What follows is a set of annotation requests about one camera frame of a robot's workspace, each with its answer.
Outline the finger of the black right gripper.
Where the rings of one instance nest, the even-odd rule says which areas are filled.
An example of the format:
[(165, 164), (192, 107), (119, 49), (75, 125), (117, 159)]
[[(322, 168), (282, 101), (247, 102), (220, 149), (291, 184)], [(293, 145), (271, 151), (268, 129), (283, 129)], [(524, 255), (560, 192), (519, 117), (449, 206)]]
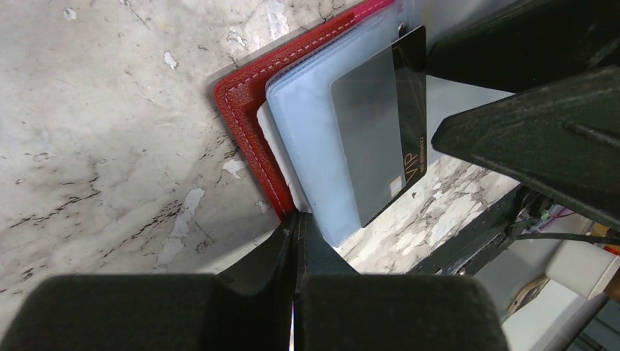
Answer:
[(432, 146), (619, 227), (619, 68), (447, 117)]
[(512, 93), (619, 88), (619, 2), (516, 1), (439, 39), (426, 73)]

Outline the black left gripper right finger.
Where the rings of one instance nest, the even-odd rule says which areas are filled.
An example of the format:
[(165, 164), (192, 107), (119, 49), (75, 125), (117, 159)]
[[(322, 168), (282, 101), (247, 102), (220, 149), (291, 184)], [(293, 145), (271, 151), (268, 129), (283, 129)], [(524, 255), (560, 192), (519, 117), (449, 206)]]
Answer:
[(490, 295), (462, 276), (358, 273), (295, 216), (296, 350), (507, 350)]

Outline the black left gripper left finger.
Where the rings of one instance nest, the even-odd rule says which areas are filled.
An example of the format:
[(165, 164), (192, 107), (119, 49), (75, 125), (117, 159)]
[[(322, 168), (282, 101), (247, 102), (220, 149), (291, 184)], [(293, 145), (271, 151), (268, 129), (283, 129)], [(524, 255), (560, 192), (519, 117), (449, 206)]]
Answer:
[(221, 273), (64, 275), (41, 283), (3, 350), (287, 350), (296, 216)]

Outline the black vip card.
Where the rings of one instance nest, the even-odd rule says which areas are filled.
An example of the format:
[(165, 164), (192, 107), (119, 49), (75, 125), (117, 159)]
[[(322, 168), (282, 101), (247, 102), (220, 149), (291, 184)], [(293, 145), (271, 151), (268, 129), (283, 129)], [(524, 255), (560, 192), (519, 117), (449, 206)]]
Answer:
[(426, 174), (426, 28), (330, 85), (362, 227)]

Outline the red leather card holder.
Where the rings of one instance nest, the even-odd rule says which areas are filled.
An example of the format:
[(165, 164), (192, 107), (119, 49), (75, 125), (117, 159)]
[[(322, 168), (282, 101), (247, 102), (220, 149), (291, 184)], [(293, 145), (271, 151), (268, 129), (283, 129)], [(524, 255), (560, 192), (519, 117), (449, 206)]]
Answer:
[[(216, 104), (280, 218), (314, 217), (332, 246), (364, 228), (355, 204), (330, 85), (426, 28), (427, 44), (506, 6), (505, 1), (363, 1), (221, 79)], [(426, 76), (429, 140), (448, 115), (507, 96), (506, 91)]]

